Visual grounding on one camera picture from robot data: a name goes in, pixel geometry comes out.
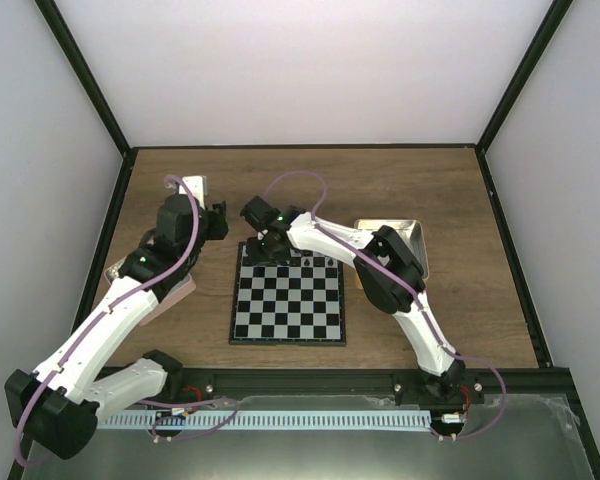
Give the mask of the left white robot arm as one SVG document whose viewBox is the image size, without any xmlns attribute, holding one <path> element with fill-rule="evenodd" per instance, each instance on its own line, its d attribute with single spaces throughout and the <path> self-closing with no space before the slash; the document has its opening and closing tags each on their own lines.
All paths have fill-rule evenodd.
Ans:
<svg viewBox="0 0 600 480">
<path fill-rule="evenodd" d="M 186 194 L 168 196 L 156 225 L 119 266 L 109 290 L 64 344 L 33 372 L 15 370 L 5 394 L 16 436 L 29 436 L 61 459 L 79 453 L 97 425 L 153 398 L 176 402 L 184 392 L 183 365 L 159 350 L 100 378 L 123 340 L 165 301 L 192 290 L 189 275 L 202 247 L 228 233 L 226 204 L 205 207 Z"/>
</svg>

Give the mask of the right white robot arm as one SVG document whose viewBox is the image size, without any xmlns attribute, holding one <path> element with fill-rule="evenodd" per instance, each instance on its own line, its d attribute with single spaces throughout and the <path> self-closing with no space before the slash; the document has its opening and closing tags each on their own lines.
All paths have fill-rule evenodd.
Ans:
<svg viewBox="0 0 600 480">
<path fill-rule="evenodd" d="M 295 206 L 280 211 L 260 196 L 240 216 L 256 232 L 247 240 L 253 259 L 280 262 L 292 251 L 311 251 L 352 267 L 367 300 L 391 315 L 411 344 L 427 396 L 445 403 L 459 392 L 465 362 L 435 319 L 421 262 L 393 227 L 346 227 Z"/>
</svg>

